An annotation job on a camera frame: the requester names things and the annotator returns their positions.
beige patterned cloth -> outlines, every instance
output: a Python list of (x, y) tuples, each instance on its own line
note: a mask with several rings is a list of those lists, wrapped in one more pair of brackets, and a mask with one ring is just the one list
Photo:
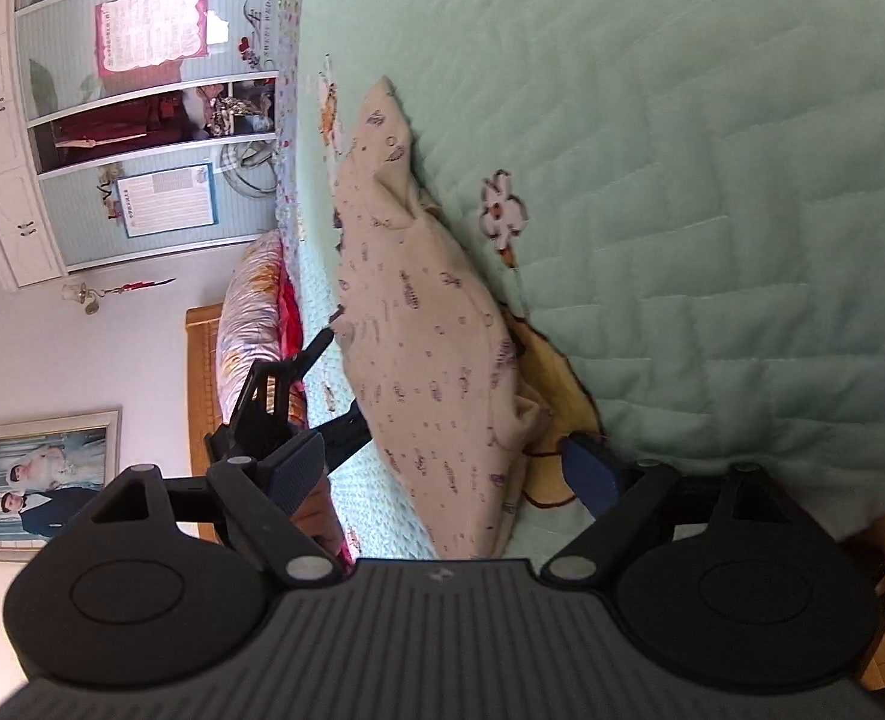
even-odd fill
[(335, 185), (343, 313), (332, 326), (373, 440), (439, 557), (498, 557), (544, 413), (520, 394), (498, 306), (424, 208), (411, 141), (382, 79)]

quilted bedspread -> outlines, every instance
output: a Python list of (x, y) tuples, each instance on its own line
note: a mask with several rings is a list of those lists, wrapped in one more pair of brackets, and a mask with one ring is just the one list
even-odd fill
[[(885, 509), (885, 0), (304, 0), (334, 274), (324, 71), (337, 124), (391, 79), (419, 179), (619, 450), (757, 461), (835, 536)], [(499, 170), (518, 236), (481, 220)]]

pillow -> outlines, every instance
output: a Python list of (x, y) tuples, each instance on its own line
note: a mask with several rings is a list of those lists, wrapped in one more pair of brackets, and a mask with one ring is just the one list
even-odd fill
[(282, 242), (273, 230), (249, 245), (229, 282), (215, 341), (215, 384), (223, 421), (236, 407), (249, 368), (279, 359)]

picture frame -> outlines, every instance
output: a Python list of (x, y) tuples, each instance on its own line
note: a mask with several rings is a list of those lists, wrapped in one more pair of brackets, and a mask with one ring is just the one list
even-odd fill
[(119, 410), (0, 425), (0, 561), (28, 562), (119, 472)]

flower applique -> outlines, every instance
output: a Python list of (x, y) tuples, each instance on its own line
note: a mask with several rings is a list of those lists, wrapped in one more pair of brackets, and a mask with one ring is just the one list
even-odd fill
[(512, 239), (519, 237), (528, 223), (526, 204), (512, 193), (511, 175), (506, 170), (497, 170), (492, 178), (482, 180), (479, 230), (493, 242), (507, 268), (516, 267)]

